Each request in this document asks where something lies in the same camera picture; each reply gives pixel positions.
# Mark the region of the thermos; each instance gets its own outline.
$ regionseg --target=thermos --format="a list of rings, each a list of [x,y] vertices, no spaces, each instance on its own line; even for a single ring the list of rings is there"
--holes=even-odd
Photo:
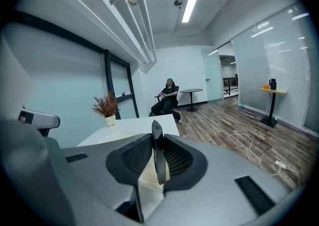
[[[270,86],[270,89],[276,90],[276,88],[277,88],[276,79],[271,79],[271,80],[269,80],[269,86]]]

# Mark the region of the tall standing table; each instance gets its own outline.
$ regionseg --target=tall standing table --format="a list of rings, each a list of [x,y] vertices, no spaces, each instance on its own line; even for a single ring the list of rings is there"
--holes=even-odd
[[[193,92],[202,91],[202,88],[194,88],[194,89],[186,89],[182,90],[181,93],[189,93],[190,94],[190,107],[186,109],[187,112],[196,112],[198,109],[193,106]]]
[[[275,107],[275,100],[276,100],[276,94],[280,95],[286,95],[287,90],[272,90],[272,89],[265,89],[265,88],[260,88],[261,91],[269,92],[273,94],[273,99],[271,101],[271,108],[270,108],[270,113],[269,116],[266,116],[260,120],[260,122],[274,128],[277,124],[277,120],[273,119],[273,112],[274,112],[274,107]]]

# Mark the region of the white pot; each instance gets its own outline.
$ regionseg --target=white pot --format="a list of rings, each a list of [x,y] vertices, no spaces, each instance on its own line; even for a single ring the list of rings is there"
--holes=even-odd
[[[115,115],[112,115],[110,117],[105,118],[105,122],[106,122],[106,125],[108,127],[111,127],[112,125],[115,125],[116,124]]]

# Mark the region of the potted plant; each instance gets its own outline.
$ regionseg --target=potted plant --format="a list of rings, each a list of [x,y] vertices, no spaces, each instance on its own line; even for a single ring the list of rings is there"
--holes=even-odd
[[[116,98],[112,95],[112,93],[109,92],[107,96],[101,98],[94,97],[94,99],[96,103],[93,104],[93,112],[99,114],[100,116],[103,116],[108,127],[115,125],[115,113],[118,111],[118,103],[116,101]]]

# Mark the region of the round table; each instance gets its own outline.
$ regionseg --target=round table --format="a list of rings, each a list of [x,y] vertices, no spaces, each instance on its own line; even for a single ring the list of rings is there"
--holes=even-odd
[[[187,112],[196,112],[198,109],[193,106],[193,92],[202,91],[202,88],[194,88],[194,89],[186,89],[182,90],[181,93],[189,93],[190,94],[190,107],[186,109]]]

